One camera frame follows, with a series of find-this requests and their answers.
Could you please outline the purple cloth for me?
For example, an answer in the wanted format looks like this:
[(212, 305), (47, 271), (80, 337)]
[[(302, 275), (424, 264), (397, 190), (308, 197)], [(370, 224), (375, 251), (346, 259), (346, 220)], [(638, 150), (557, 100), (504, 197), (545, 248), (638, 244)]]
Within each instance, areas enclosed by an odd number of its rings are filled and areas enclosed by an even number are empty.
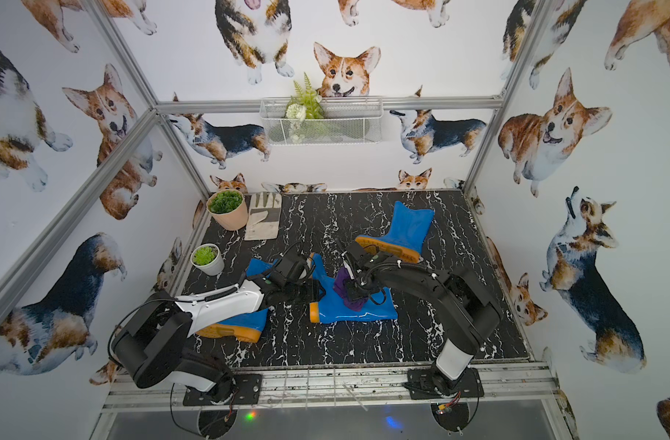
[(369, 293), (351, 278), (346, 268), (340, 268), (333, 284), (334, 292), (344, 305), (353, 312), (360, 312), (369, 301)]

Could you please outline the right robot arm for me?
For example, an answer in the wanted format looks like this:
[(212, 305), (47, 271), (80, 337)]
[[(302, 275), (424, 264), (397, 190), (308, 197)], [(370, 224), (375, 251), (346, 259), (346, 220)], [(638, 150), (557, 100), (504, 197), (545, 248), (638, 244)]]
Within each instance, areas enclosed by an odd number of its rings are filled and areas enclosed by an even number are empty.
[(351, 278), (346, 295), (359, 300), (385, 288), (413, 295), (431, 305), (442, 324), (445, 342), (430, 370), (431, 387), (450, 395), (472, 359), (499, 326), (502, 311), (496, 297), (469, 269), (436, 271), (401, 260), (380, 249), (354, 243), (341, 254)]

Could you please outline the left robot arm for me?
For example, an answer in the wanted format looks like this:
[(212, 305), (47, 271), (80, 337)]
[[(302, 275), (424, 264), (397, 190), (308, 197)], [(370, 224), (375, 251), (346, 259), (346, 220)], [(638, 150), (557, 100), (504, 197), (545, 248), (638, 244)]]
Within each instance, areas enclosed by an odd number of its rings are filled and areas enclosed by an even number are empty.
[(198, 295), (152, 294), (125, 318), (109, 341), (109, 357), (126, 370), (139, 389), (163, 381), (201, 392), (215, 403), (236, 393), (237, 383), (224, 362), (186, 346), (193, 334), (235, 316), (277, 304), (309, 303), (325, 294), (312, 278), (316, 263), (291, 249), (266, 271)]

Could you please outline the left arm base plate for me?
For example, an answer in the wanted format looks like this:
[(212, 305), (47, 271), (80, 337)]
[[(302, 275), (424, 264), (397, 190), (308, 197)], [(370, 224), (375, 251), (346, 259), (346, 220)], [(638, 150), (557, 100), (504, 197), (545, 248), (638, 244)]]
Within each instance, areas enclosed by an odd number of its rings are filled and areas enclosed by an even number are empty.
[(260, 399), (261, 385), (263, 385), (263, 375), (261, 374), (237, 374), (231, 379), (223, 378), (208, 392), (199, 392), (195, 388), (187, 387), (183, 405), (186, 407), (230, 404), (254, 405)]

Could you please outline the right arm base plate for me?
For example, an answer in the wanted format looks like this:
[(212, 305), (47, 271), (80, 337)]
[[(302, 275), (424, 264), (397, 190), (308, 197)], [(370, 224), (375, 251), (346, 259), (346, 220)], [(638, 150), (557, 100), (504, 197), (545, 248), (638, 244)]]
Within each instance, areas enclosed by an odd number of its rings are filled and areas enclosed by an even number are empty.
[(402, 386), (413, 400), (453, 398), (481, 398), (484, 396), (482, 381), (477, 368), (466, 368), (458, 379), (449, 379), (437, 367), (426, 370), (412, 368), (406, 372)]

